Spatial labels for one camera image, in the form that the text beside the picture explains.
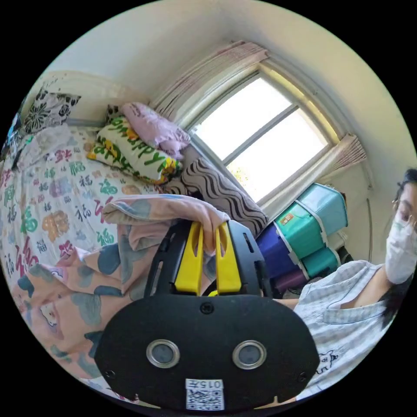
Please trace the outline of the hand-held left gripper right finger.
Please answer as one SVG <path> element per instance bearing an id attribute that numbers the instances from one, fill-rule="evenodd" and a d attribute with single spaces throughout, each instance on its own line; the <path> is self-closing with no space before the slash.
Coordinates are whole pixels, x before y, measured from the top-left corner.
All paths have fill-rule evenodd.
<path id="1" fill-rule="evenodd" d="M 242 288 L 238 263 L 228 222 L 215 233 L 216 287 L 218 295 L 237 294 Z"/>

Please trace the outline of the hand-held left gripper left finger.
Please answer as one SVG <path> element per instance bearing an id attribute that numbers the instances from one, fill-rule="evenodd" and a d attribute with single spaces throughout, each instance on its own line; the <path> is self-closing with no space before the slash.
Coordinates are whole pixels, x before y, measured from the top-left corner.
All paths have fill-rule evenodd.
<path id="1" fill-rule="evenodd" d="M 203 227 L 193 222 L 182 254 L 175 289 L 181 293 L 199 296 L 201 294 L 203 266 Z"/>

